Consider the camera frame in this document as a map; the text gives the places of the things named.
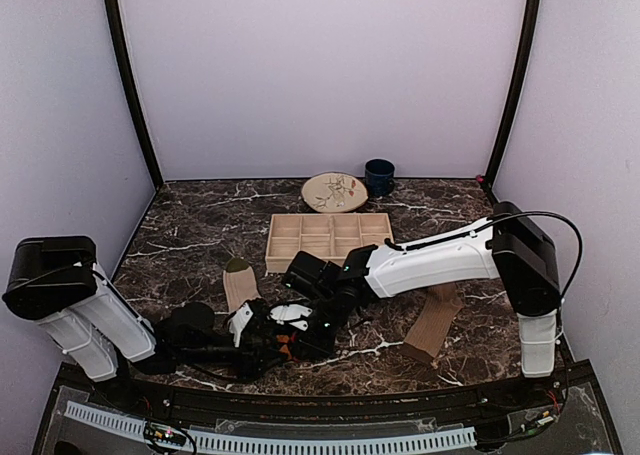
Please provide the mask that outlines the black argyle sock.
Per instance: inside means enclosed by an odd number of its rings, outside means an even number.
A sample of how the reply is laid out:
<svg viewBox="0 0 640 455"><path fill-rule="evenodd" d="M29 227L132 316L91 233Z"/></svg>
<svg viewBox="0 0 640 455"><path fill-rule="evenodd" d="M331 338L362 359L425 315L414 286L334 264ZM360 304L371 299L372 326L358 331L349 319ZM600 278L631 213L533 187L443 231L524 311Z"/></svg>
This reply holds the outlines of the black argyle sock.
<svg viewBox="0 0 640 455"><path fill-rule="evenodd" d="M270 315L269 347L280 353L286 361L311 361L317 358L307 335L311 334L308 316L280 320Z"/></svg>

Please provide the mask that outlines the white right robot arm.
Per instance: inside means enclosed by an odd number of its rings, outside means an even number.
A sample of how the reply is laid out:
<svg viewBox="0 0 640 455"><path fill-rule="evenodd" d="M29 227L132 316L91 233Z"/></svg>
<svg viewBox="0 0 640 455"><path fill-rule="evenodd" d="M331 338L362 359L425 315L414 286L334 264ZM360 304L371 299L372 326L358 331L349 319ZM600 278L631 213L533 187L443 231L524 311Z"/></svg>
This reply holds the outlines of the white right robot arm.
<svg viewBox="0 0 640 455"><path fill-rule="evenodd" d="M300 342L309 356L325 356L336 331L368 303L452 282L499 279L518 318L523 377L510 388L521 409L549 391L555 365L559 287L556 249L534 212L500 202L492 215L461 229L404 244L385 240L352 249L341 265L299 251L284 286L312 300Z"/></svg>

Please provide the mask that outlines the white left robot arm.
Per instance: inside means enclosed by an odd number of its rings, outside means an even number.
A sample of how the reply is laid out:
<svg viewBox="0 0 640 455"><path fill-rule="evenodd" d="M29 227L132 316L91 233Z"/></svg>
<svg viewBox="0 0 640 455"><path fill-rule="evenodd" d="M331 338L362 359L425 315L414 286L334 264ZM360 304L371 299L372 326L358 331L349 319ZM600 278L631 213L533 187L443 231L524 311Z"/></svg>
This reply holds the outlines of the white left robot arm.
<svg viewBox="0 0 640 455"><path fill-rule="evenodd" d="M34 322L70 356L120 411L141 402L140 387L122 372L133 365L146 375L181 366L214 364L249 382L283 362L276 337L232 327L215 331L215 313L200 302L174 309L152 323L119 293L87 236L26 238L16 246L2 300L17 317Z"/></svg>

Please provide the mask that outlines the wooden compartment tray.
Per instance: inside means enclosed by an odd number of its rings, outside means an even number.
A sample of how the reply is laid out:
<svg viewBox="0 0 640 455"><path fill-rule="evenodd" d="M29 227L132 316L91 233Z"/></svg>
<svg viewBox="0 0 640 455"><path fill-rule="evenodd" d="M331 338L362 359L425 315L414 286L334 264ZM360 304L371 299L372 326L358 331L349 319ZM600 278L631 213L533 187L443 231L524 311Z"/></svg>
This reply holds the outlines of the wooden compartment tray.
<svg viewBox="0 0 640 455"><path fill-rule="evenodd" d="M268 274L284 273L299 251L342 265L356 248L394 241L387 213L274 214L265 253Z"/></svg>

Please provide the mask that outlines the beige striped sock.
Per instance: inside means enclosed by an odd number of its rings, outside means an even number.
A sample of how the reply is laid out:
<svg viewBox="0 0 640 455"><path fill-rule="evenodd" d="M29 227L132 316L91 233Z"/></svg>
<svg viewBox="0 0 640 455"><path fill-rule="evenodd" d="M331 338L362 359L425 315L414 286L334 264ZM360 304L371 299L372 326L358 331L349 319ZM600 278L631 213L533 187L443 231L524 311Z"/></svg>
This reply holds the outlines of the beige striped sock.
<svg viewBox="0 0 640 455"><path fill-rule="evenodd" d="M253 268L242 258L232 258L227 262L222 280L229 315L245 302L261 298Z"/></svg>

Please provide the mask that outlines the patterned ceramic plate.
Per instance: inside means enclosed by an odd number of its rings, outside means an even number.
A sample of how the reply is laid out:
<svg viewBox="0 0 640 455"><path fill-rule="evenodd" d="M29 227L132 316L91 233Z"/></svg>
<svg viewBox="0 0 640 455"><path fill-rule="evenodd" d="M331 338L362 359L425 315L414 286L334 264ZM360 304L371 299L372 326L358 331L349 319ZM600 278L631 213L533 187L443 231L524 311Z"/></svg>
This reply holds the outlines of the patterned ceramic plate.
<svg viewBox="0 0 640 455"><path fill-rule="evenodd" d="M368 200L365 185L356 177L326 172L307 180L301 189L304 202L318 213L347 213Z"/></svg>

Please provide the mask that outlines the tan plain sock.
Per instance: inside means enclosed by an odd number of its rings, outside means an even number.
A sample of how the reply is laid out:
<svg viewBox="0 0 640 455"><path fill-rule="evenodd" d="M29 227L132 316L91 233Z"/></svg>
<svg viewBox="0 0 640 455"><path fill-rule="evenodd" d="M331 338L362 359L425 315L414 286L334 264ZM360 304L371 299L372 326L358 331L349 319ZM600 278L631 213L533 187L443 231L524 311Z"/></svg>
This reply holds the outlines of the tan plain sock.
<svg viewBox="0 0 640 455"><path fill-rule="evenodd" d="M401 354L430 364L439 354L450 326L463 306L455 283L429 287L423 309L400 347Z"/></svg>

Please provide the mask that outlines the dark blue mug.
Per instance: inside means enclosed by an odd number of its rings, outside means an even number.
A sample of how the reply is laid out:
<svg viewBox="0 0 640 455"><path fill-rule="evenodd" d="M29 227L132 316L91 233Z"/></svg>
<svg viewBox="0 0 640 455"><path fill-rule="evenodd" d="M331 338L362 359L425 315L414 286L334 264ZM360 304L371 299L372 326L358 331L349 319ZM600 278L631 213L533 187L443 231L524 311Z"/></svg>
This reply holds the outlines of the dark blue mug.
<svg viewBox="0 0 640 455"><path fill-rule="evenodd" d="M395 187L395 165L385 159L372 159L365 163L365 186L370 197L389 195Z"/></svg>

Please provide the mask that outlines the left black corner post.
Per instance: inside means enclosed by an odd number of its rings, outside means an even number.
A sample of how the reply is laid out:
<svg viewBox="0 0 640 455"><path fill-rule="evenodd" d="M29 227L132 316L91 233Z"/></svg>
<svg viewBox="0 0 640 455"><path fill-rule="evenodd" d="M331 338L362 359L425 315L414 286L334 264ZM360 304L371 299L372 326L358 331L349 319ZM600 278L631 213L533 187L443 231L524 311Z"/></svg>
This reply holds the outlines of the left black corner post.
<svg viewBox="0 0 640 455"><path fill-rule="evenodd" d="M137 142L153 187L158 191L164 185L164 179L153 148L151 136L143 114L141 100L134 79L134 72L129 57L119 0L104 0L104 7L120 81Z"/></svg>

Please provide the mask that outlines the black corner post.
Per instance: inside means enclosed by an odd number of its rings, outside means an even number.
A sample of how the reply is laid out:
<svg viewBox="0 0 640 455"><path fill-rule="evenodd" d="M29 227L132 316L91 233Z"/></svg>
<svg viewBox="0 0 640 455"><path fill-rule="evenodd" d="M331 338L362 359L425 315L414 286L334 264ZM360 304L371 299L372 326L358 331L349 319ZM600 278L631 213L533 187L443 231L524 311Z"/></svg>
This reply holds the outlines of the black corner post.
<svg viewBox="0 0 640 455"><path fill-rule="evenodd" d="M540 4L541 0L525 1L521 32L510 84L491 155L485 173L482 176L481 185L486 192L490 192L496 182L515 122L533 46Z"/></svg>
<svg viewBox="0 0 640 455"><path fill-rule="evenodd" d="M158 191L164 185L164 179L153 148L151 136L143 114L141 100L134 79L134 72L129 57L119 0L104 0L104 7L120 81L137 142L153 187Z"/></svg>

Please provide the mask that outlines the right black corner post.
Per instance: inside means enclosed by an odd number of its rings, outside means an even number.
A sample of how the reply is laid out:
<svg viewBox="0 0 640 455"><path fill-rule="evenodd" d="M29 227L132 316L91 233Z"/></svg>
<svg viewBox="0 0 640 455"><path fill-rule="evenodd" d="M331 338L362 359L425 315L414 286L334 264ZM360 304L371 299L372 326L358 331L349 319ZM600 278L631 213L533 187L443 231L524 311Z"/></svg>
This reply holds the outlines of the right black corner post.
<svg viewBox="0 0 640 455"><path fill-rule="evenodd" d="M510 84L491 155L485 173L482 176L481 185L486 192L490 192L496 182L515 122L533 46L540 4L541 0L525 1L521 32Z"/></svg>

